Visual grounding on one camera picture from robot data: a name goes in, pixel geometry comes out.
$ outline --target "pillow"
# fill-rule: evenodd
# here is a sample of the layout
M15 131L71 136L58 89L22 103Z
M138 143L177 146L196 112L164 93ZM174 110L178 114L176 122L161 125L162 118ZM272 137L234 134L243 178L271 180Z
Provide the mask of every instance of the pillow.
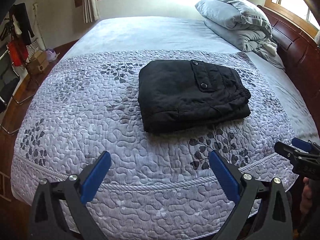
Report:
M198 12L228 30L245 30L253 25L271 37L271 24L265 13L247 0L200 0Z

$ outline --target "metal chair leg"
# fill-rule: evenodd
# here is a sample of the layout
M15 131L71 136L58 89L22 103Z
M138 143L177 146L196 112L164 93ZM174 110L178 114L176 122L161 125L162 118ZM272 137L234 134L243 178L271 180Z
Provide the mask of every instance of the metal chair leg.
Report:
M29 98L32 98L34 95L31 95L31 96L28 96L27 98L23 99L22 101L18 101L17 99L14 98L14 96L12 95L12 99L18 104L18 105L22 105L25 101L27 101ZM17 131L19 131L20 128L12 131L12 132L9 132L6 128L3 127L2 123L0 124L0 130L1 128L7 133L7 134L10 134L10 135L13 135L15 134Z
M21 102L17 101L14 96L12 95L12 99L18 104L18 105L22 105L24 103L24 101L27 101L29 98L33 97L35 94L28 96L27 98L23 99Z
M20 128L12 131L12 132L9 132L6 128L3 127L2 123L0 124L0 130L1 128L7 133L7 134L10 134L10 135L14 135L17 131L19 131Z

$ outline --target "cardboard box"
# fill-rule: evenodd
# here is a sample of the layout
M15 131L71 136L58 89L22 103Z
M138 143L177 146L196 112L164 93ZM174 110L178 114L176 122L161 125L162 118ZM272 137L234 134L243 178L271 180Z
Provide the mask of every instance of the cardboard box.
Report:
M38 50L32 57L31 57L31 62L37 61L38 65L40 65L44 60L47 59L47 54L46 52L42 52L41 50Z
M46 59L40 64L37 60L34 60L28 64L28 70L30 71L31 75L36 75L42 73L48 65L49 62Z

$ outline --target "gray floral quilt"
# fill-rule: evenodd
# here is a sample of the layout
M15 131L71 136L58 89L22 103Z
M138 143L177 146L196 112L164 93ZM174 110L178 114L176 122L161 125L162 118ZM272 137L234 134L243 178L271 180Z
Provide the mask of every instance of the gray floral quilt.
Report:
M251 114L216 126L162 135L143 130L139 70L155 59L202 60L238 71L252 95ZM31 204L42 178L80 173L103 152L112 166L94 200L93 218L111 239L195 239L217 232L234 203L223 193L208 152L219 151L241 172L260 180L296 179L274 153L294 137L275 93L243 53L190 50L116 51L58 63L39 88L14 147L11 184ZM77 231L65 203L68 224ZM252 207L257 211L259 202Z

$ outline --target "red bag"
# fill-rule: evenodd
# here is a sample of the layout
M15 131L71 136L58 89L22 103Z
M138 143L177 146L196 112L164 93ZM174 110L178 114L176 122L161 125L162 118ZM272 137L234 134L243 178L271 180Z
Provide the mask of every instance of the red bag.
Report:
M29 53L23 41L19 38L14 38L7 45L13 64L18 67L28 58Z

